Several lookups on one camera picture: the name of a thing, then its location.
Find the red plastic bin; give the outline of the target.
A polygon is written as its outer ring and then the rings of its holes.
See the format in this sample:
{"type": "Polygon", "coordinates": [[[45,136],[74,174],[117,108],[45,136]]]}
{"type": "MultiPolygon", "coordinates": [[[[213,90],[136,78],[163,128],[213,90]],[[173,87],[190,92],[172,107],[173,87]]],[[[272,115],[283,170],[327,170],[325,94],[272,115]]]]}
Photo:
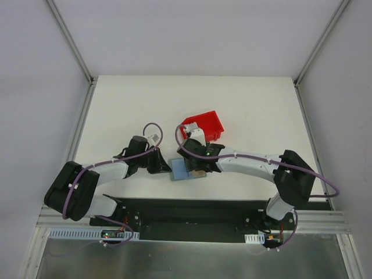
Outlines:
{"type": "Polygon", "coordinates": [[[196,123],[203,130],[207,142],[217,141],[221,137],[222,132],[224,132],[215,110],[187,117],[181,122],[184,126],[190,126],[192,123],[196,123]]]}

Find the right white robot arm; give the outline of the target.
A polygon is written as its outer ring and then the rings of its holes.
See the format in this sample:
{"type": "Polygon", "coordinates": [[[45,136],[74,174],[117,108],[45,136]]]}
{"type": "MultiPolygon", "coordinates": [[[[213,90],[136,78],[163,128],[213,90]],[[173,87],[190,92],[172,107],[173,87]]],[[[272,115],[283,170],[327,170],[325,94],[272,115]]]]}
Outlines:
{"type": "Polygon", "coordinates": [[[192,170],[241,173],[275,184],[277,193],[269,199],[262,214],[262,224],[271,230],[282,223],[287,212],[307,204],[315,181],[313,169],[292,150],[282,155],[261,155],[186,139],[177,153],[188,161],[192,170]]]}

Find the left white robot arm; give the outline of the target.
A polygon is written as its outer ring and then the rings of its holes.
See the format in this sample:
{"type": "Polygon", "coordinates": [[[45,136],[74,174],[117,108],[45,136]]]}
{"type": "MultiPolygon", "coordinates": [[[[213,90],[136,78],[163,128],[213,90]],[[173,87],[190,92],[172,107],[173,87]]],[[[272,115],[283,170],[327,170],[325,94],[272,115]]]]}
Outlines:
{"type": "Polygon", "coordinates": [[[171,172],[158,148],[156,134],[135,135],[118,155],[91,165],[74,161],[65,163],[44,196],[44,204],[62,214],[64,219],[79,221],[85,216],[102,216],[110,226],[123,219],[120,201],[106,195],[96,195],[100,185],[131,177],[138,169],[149,174],[171,172]]]}

